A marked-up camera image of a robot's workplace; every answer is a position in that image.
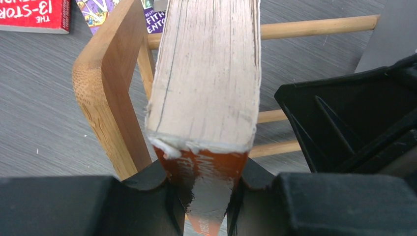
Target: wooden frame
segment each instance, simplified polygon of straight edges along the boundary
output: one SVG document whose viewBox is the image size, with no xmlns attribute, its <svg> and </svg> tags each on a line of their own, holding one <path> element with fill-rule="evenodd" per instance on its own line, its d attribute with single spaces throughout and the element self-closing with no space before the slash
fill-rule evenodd
<svg viewBox="0 0 417 236">
<path fill-rule="evenodd" d="M 373 30 L 379 15 L 261 25 L 261 39 Z M 128 91 L 135 63 L 149 99 L 155 73 L 151 50 L 161 34 L 147 34 L 141 3 L 124 0 L 114 9 L 74 63 L 77 102 L 120 179 L 151 163 Z M 286 120 L 281 110 L 260 112 L 258 123 Z M 249 157 L 300 150 L 297 141 L 253 147 Z"/>
</svg>

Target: floor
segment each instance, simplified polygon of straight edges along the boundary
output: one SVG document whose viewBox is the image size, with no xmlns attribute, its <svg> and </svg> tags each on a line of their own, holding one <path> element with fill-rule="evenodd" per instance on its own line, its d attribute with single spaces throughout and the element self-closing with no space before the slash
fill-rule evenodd
<svg viewBox="0 0 417 236">
<path fill-rule="evenodd" d="M 380 14 L 385 2 L 263 0 L 261 23 Z M 263 41 L 260 110 L 279 109 L 273 94 L 282 84 L 353 73 L 370 35 Z M 115 174 L 72 90 L 72 64 L 90 38 L 75 1 L 68 35 L 0 32 L 0 177 Z M 143 125 L 141 83 L 136 70 L 130 95 Z M 266 123 L 258 126 L 255 144 L 294 138 L 287 121 Z M 273 174 L 309 171 L 300 151 L 255 161 Z"/>
</svg>

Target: book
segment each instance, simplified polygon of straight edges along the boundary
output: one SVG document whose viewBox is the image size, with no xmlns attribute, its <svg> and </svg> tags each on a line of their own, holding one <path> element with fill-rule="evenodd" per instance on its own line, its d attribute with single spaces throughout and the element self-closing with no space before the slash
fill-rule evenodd
<svg viewBox="0 0 417 236">
<path fill-rule="evenodd" d="M 121 0 L 76 0 L 79 9 L 95 34 Z M 149 0 L 141 0 L 148 33 L 161 33 L 165 24 L 165 12 L 154 12 Z"/>
<path fill-rule="evenodd" d="M 70 0 L 0 0 L 0 30 L 68 33 Z"/>
<path fill-rule="evenodd" d="M 146 133 L 195 231 L 217 235 L 253 146 L 259 0 L 170 0 Z"/>
</svg>

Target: white scratch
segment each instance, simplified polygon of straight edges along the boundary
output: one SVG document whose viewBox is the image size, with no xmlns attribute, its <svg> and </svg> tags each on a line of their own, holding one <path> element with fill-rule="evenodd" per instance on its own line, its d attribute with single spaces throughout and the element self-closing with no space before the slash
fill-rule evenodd
<svg viewBox="0 0 417 236">
<path fill-rule="evenodd" d="M 326 44 L 326 42 L 327 42 L 327 37 L 328 37 L 328 35 L 326 35 L 326 39 L 325 39 L 325 43 L 323 44 L 323 46 Z"/>
</svg>

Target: gray floor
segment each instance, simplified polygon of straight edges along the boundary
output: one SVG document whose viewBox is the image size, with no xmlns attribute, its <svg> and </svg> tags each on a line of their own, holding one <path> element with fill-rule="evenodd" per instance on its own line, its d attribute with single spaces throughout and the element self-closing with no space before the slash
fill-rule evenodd
<svg viewBox="0 0 417 236">
<path fill-rule="evenodd" d="M 263 0 L 261 22 L 379 14 L 385 2 Z M 74 98 L 72 63 L 91 32 L 75 1 L 71 17 L 68 35 L 0 32 L 0 177 L 115 174 Z M 279 108 L 273 94 L 282 84 L 353 73 L 370 35 L 263 41 L 261 111 Z M 137 71 L 130 95 L 142 125 L 147 101 Z M 267 123 L 255 144 L 294 138 L 288 122 Z M 308 171 L 301 152 L 255 160 L 273 174 Z"/>
</svg>

